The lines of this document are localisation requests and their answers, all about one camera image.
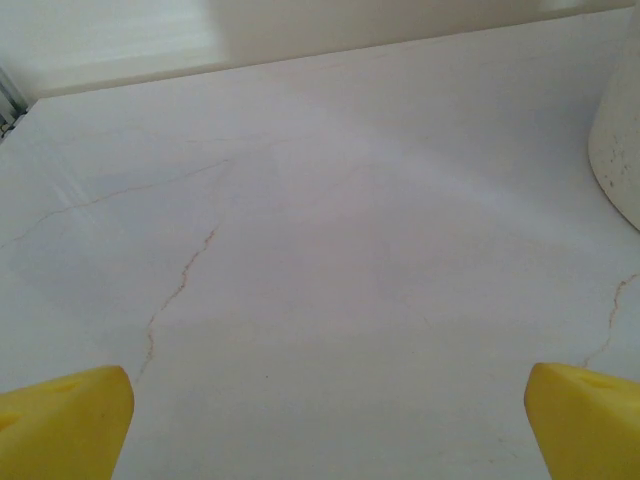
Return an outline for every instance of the white cylindrical object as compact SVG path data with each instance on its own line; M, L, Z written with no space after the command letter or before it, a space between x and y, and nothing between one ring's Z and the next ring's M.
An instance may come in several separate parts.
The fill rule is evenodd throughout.
M596 115L589 158L611 202L640 229L640 5Z

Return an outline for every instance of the white surface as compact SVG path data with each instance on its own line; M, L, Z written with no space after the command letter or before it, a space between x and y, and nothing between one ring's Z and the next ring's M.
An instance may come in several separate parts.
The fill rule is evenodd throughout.
M640 235L586 155L628 15L39 102L0 387L124 365L117 479L546 479L534 362L640 380Z
M640 6L598 109L589 157L602 189L640 229Z
M32 98L625 7L633 0L0 0Z

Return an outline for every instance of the crack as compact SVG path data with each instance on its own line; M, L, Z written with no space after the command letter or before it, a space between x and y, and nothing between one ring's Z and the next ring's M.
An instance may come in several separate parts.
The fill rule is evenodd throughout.
M629 278L622 280L616 287L616 293L613 297L613 308L609 313L609 326L607 331L607 339L595 352L589 354L580 364L582 368L588 368L589 363L598 355L603 353L611 344L611 336L613 333L613 327L616 324L616 317L618 316L618 310L620 309L620 296L625 289L633 283L633 281L640 276L640 273L634 273Z
M156 318L158 318L158 315L160 315L163 311L165 311L167 307L171 304L171 302L173 302L176 299L176 297L180 295L182 291L187 287L187 283L189 282L189 271L191 270L191 267L193 266L195 261L198 259L198 257L202 253L204 253L207 250L207 248L209 248L209 245L213 241L213 237L215 237L219 227L220 227L220 223L218 223L218 225L216 225L216 227L213 230L211 230L211 232L209 232L209 235L207 236L207 238L204 239L202 248L200 248L200 250L198 250L196 253L194 253L191 256L191 259L187 262L187 264L182 269L182 274L181 274L182 280L180 282L180 285L178 285L178 287L171 293L171 295L167 297L167 299L162 303L162 306L149 319L149 322L147 323L147 340L148 340L147 355L144 359L144 362L142 363L142 366L140 367L140 370L138 372L138 375L136 376L134 383L138 383L140 381L140 378L142 377L142 374L147 369L149 362L151 362L151 360L153 360L153 357L155 356L155 339L153 336L153 324L156 321Z
M218 163L215 163L213 165L209 165L207 167L202 167L202 168L199 168L198 170L194 170L192 172L188 172L188 173L186 173L184 175L180 175L178 177L170 178L168 180L163 180L162 182L150 183L150 184L147 184L147 185L139 185L137 187L125 188L124 190L118 190L116 192L109 193L108 195L104 195L102 197L96 198L95 200L91 200L90 202L79 203L77 205L71 205L69 207L61 208L60 210L53 210L51 212L46 213L41 218L39 218L33 225L28 227L22 234L18 235L17 237L14 237L11 240L8 240L5 243L3 243L2 245L0 245L0 250L2 250L3 248L11 245L12 243L19 242L23 238L27 237L31 232L33 232L36 228L38 228L38 226L42 222L44 222L45 220L47 220L50 217L53 217L54 215L60 215L60 214L66 213L66 212L68 212L70 210L75 210L77 208L90 207L91 205L95 205L96 203L103 202L105 200L108 200L108 199L113 198L113 197L117 197L119 195L123 195L125 193L135 192L135 191L139 191L139 190L147 190L149 188L154 188L154 187L159 187L159 186L162 186L162 185L167 185L169 183L177 182L179 180L185 180L185 179L187 179L189 177L192 177L192 176L197 175L199 173L202 173L204 171L210 170L210 169L215 168L215 167L219 167L220 165L223 165L223 164L229 162L230 160L231 159L225 159L225 160L222 160L222 161L220 161Z

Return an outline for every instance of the yellow object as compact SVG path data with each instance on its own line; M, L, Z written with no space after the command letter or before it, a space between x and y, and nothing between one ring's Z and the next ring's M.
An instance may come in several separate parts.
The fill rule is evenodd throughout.
M553 480L640 478L640 385L538 364L525 407Z
M0 479L110 479L133 415L120 367L0 395Z

